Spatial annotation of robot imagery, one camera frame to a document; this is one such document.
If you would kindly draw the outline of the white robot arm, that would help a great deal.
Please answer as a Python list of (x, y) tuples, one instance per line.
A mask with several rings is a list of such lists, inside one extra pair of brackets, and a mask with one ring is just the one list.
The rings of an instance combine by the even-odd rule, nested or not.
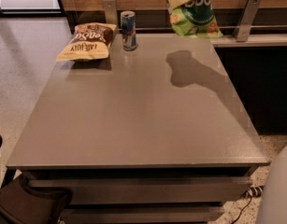
[[(166, 0), (173, 31), (190, 38), (220, 38), (211, 0)], [(269, 171), (256, 224), (287, 224), (287, 146)]]

